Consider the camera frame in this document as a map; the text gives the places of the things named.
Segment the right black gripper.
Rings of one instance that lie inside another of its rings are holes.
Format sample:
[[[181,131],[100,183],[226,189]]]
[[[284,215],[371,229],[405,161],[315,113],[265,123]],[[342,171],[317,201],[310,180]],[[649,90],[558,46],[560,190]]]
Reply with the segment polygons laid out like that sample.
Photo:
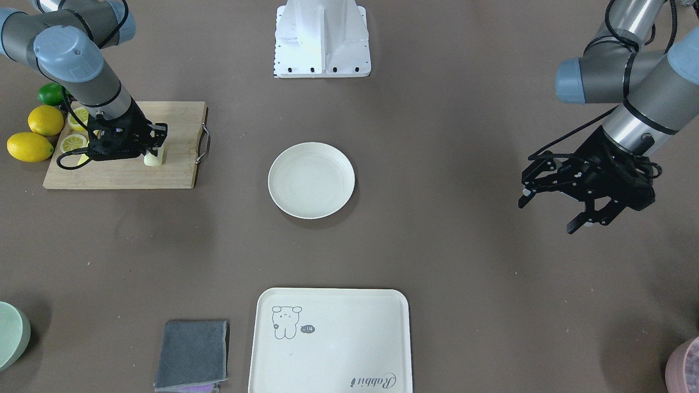
[[[162,147],[168,135],[168,125],[152,123],[137,104],[127,112],[107,120],[103,115],[89,116],[87,123],[89,145],[86,155],[96,161],[136,158],[147,149]]]

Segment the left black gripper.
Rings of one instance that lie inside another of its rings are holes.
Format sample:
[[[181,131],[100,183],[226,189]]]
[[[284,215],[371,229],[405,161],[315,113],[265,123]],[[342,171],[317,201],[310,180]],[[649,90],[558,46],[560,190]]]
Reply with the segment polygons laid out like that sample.
[[[554,153],[544,147],[529,157],[522,172],[524,189],[518,199],[523,209],[542,192],[562,192],[584,203],[566,226],[574,234],[586,225],[607,226],[626,208],[641,211],[655,201],[654,180],[662,167],[642,155],[617,146],[599,126],[573,153]],[[610,198],[601,209],[596,200]]]

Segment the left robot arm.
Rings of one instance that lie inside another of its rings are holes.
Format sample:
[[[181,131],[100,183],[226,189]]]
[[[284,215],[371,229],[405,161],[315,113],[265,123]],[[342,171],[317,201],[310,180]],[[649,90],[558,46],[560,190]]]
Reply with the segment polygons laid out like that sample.
[[[654,203],[662,173],[650,157],[697,116],[697,29],[676,41],[677,5],[666,49],[646,51],[662,1],[611,1],[583,55],[559,65],[556,96],[569,104],[614,104],[591,120],[596,129],[572,153],[546,144],[522,172],[519,208],[536,195],[560,192],[584,204],[567,233],[608,225],[624,209]]]

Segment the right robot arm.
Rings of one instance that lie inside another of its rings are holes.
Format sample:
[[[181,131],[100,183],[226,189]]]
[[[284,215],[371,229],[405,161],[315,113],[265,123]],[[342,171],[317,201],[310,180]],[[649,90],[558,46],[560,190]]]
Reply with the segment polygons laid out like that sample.
[[[137,27],[125,1],[33,1],[37,15],[2,8],[2,55],[70,92],[90,114],[88,160],[144,157],[162,164],[168,126],[145,117],[102,50],[131,40]]]

